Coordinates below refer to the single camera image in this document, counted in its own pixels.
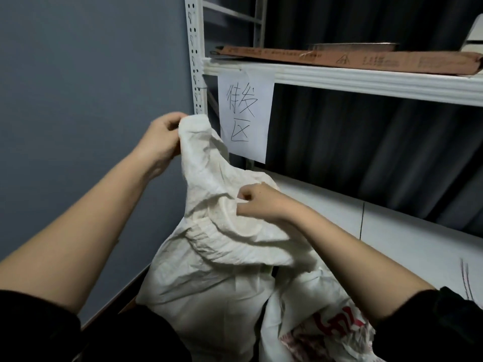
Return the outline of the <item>black sleeve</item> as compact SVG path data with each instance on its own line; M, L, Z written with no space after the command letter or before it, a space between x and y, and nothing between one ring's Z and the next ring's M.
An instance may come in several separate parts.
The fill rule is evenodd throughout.
M483 362L483 309L447 287L417 293L375 330L386 362Z
M0 362L72 362L82 341L76 314L41 298L0 290Z

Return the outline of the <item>dark grey curtain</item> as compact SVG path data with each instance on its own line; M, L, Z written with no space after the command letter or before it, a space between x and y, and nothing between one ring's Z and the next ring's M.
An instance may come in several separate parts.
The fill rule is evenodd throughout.
M483 0L268 0L265 47L457 51ZM483 237L483 108L276 84L258 167Z

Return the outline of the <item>person's left hand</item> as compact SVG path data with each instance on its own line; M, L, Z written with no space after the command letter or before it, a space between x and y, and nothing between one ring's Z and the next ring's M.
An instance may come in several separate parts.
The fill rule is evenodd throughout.
M181 120L187 116L175 111L156 118L130 153L146 180L160 176L174 159L170 158L169 131L179 128Z

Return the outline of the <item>person's right hand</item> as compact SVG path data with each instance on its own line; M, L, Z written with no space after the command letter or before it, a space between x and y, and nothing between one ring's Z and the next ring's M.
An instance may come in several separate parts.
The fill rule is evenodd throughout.
M269 223L292 223L306 211L305 205L265 182L241 187L237 197L242 200L238 204L256 205L260 219Z

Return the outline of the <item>white plastic bag red print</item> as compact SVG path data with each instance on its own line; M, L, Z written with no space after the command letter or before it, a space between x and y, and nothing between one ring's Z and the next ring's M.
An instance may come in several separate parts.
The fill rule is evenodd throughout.
M280 267L260 330L259 362L385 362L375 329L319 260L311 272Z

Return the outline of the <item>white woven sack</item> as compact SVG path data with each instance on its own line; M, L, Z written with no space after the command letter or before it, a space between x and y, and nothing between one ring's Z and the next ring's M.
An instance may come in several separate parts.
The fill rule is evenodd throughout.
M242 186L267 183L266 173L236 168L207 115L179 124L184 216L154 256L137 304L163 317L194 358L250 362L256 323L275 290L272 268L316 268L315 252L289 227L237 216Z

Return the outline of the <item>metal tray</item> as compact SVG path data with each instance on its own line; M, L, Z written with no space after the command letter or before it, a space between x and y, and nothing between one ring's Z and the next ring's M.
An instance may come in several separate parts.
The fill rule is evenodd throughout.
M308 46L310 51L323 52L395 52L399 47L398 43L315 43Z

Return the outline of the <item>black right sleeve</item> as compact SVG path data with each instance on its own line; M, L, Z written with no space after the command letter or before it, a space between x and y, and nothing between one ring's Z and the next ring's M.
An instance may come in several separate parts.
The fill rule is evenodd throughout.
M375 330L386 362L483 362L483 309L447 287L417 293Z

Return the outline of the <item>white metal shelf rack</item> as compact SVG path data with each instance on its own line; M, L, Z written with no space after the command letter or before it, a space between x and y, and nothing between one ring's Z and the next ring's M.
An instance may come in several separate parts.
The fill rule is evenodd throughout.
M208 57L216 44L246 45L252 29L255 46L264 46L268 0L184 0L188 32L193 106L219 117L215 78L228 70L275 73L275 84L395 97L483 108L483 70L473 76L408 73L304 66L271 61ZM483 13L471 26L460 49L483 54ZM359 238L424 277L448 286L483 306L483 237L420 219L356 198L362 209Z

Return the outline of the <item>black left sleeve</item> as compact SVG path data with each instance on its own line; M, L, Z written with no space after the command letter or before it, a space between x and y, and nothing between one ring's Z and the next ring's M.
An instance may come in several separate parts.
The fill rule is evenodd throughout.
M82 341L76 314L41 298L0 290L0 362L72 362Z

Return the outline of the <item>white paper handwritten sign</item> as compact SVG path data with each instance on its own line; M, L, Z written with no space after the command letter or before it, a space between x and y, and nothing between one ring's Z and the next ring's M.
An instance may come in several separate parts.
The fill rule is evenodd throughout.
M218 75L221 139L228 152L264 164L275 73L228 70Z

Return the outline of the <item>person's left forearm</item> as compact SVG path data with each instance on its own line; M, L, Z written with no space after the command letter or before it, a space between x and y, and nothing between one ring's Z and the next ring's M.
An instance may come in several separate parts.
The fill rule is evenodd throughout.
M0 291L27 294L79 313L155 163L140 152L124 158L68 210L0 262Z

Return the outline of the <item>person's right forearm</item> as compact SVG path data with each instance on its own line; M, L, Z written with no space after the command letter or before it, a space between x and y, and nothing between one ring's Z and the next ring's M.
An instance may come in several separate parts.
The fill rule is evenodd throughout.
M291 202L276 209L275 220L303 234L373 327L416 294L435 290L310 207Z

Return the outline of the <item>flat brown cardboard box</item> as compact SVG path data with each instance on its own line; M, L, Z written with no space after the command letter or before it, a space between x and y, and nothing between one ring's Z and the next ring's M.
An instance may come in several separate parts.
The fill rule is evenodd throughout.
M475 52L305 51L224 46L213 55L361 70L473 76L483 70Z

